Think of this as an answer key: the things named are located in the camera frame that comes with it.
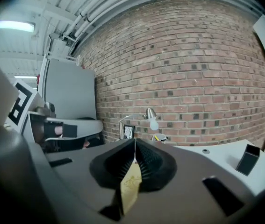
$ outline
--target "ceiling beam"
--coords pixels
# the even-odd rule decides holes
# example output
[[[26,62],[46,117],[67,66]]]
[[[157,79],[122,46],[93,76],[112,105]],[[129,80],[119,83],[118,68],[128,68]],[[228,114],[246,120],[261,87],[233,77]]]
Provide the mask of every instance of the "ceiling beam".
[[[42,61],[44,56],[37,55],[37,60]],[[16,52],[0,52],[0,59],[22,59],[22,60],[36,60],[36,55]]]
[[[42,11],[44,10],[44,15],[50,16],[58,20],[62,20],[63,22],[69,24],[72,24],[76,19],[76,16],[72,13],[69,13],[49,3],[45,5],[44,3],[37,0],[21,0],[12,4],[12,7],[17,7],[18,9],[22,9],[25,11],[29,10],[36,13],[42,13]]]

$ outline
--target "wall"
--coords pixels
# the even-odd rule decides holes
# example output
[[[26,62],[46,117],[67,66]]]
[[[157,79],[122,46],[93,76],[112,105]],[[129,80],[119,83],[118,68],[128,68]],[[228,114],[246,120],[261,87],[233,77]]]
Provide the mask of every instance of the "wall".
[[[256,20],[215,0],[159,0],[97,30],[76,54],[96,74],[104,135],[153,107],[171,144],[265,141],[265,55]],[[128,121],[152,137],[145,120]]]

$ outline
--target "black strip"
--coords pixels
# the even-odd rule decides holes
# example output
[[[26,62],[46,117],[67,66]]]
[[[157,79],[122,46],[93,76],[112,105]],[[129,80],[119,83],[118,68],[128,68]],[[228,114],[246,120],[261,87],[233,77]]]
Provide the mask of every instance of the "black strip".
[[[10,118],[10,120],[12,120],[16,125],[18,125],[19,123],[19,120],[20,120],[20,117],[23,113],[23,110],[25,108],[25,106],[27,105],[31,95],[32,95],[32,92],[30,92],[29,90],[27,90],[26,88],[24,88],[20,83],[17,83],[16,86],[15,86],[18,90],[20,90],[23,94],[26,95],[26,98],[22,104],[22,106],[19,105],[19,102],[20,102],[20,98],[18,97],[11,112],[9,113],[8,117]],[[14,116],[14,112],[15,110],[18,111],[18,115],[17,117]]]
[[[161,190],[176,175],[177,163],[174,157],[141,139],[136,139],[136,160],[142,174],[139,192]]]
[[[63,123],[63,137],[77,138],[77,125]]]
[[[121,220],[124,216],[124,211],[120,187],[115,190],[112,204],[104,207],[99,213],[117,222]]]
[[[241,202],[216,177],[206,178],[203,180],[203,183],[216,202],[220,205],[226,216],[230,216],[244,206],[244,203]]]
[[[44,85],[43,85],[43,88],[42,88],[42,93],[44,93],[44,102],[46,102],[46,83],[47,83],[47,75],[48,75],[48,69],[49,69],[49,64],[50,63],[48,63],[48,65],[47,65],[47,67],[46,67],[46,70],[44,71],[44,77],[43,77],[43,83],[45,83]]]
[[[59,159],[59,160],[55,160],[55,161],[50,161],[49,162],[49,165],[52,168],[54,168],[54,167],[57,167],[57,166],[61,166],[61,165],[70,163],[70,162],[73,162],[73,160],[72,159],[69,159],[69,158],[65,158],[65,159]]]
[[[90,173],[103,188],[116,190],[134,159],[134,139],[96,156],[90,163]]]
[[[25,117],[25,119],[24,119],[23,127],[26,126],[26,123],[28,122],[28,119],[29,119],[29,116],[27,115],[27,116]],[[24,130],[25,130],[25,129],[22,129],[22,130],[21,130],[21,135],[22,135],[22,136],[23,136]]]
[[[260,148],[247,144],[245,152],[236,167],[236,171],[248,176],[255,167],[260,156]]]
[[[56,135],[56,132],[55,132],[55,127],[57,126],[62,126],[63,125],[63,122],[48,122],[48,121],[45,121],[44,122],[44,136],[45,138],[55,138],[57,137],[58,135]]]

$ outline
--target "lamp shade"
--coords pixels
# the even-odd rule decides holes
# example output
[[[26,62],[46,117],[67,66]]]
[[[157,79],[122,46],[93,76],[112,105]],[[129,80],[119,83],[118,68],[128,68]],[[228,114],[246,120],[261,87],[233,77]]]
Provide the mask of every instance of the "lamp shade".
[[[150,121],[150,129],[151,130],[158,130],[158,122],[156,122],[156,117],[155,118],[151,118]]]
[[[146,119],[152,119],[152,118],[156,118],[156,117],[157,117],[157,115],[152,108],[148,108],[146,110]]]

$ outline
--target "ceiling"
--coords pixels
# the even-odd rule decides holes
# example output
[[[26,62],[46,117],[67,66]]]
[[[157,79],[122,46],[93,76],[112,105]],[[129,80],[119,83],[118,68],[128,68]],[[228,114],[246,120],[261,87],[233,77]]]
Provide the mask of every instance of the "ceiling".
[[[11,82],[14,81],[15,75],[36,76],[48,49],[49,34],[55,33],[62,42],[56,48],[50,48],[50,51],[66,57],[109,19],[146,1],[150,0],[11,0],[9,4],[3,2],[0,4],[0,7],[4,8],[0,13],[0,20],[31,22],[35,24],[35,30],[29,33],[0,29],[0,67]],[[255,0],[223,1],[239,6],[257,17],[264,13]],[[83,18],[77,24],[74,23],[82,10],[86,10]],[[83,29],[79,36],[74,35],[84,22],[87,29]],[[72,24],[72,32],[69,36],[63,36]],[[36,80],[24,81],[36,87]]]

